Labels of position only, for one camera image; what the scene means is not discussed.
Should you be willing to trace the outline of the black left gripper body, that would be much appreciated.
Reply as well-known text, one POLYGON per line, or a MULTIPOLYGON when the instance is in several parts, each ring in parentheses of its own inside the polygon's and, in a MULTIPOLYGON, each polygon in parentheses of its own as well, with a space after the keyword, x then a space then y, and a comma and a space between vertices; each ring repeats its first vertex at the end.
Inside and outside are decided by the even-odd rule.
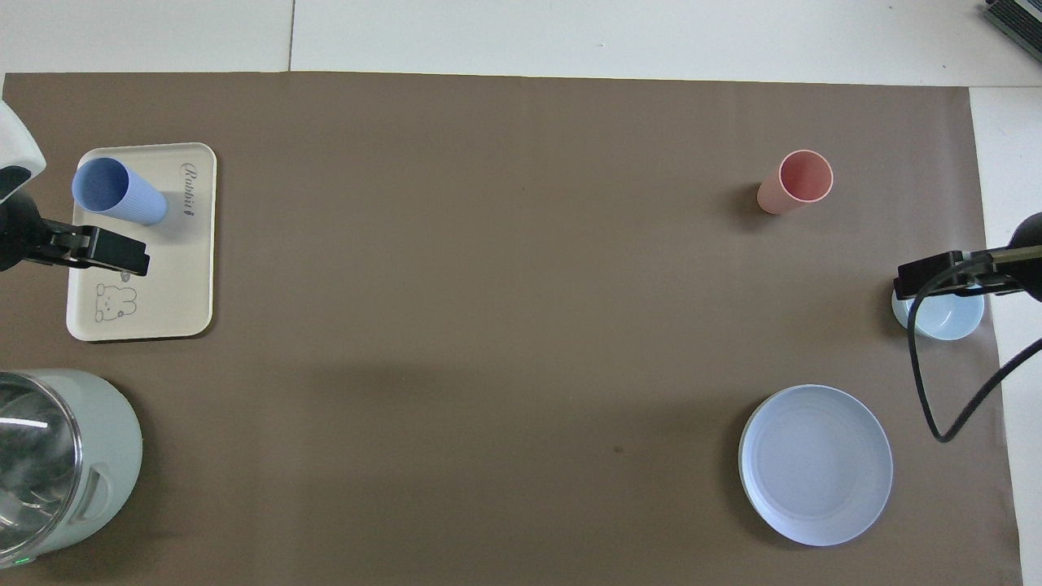
POLYGON ((21 262, 55 265, 47 251, 53 234, 33 198, 16 190, 1 207, 1 271, 21 262))

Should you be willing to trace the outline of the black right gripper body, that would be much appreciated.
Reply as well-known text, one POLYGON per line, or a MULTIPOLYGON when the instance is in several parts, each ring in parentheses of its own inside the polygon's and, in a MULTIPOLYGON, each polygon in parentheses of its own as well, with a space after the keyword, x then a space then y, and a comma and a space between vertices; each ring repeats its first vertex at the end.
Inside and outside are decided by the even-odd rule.
POLYGON ((1041 212, 1024 219, 1004 247, 986 250, 985 257, 979 285, 987 293, 1026 292, 1041 303, 1041 212))

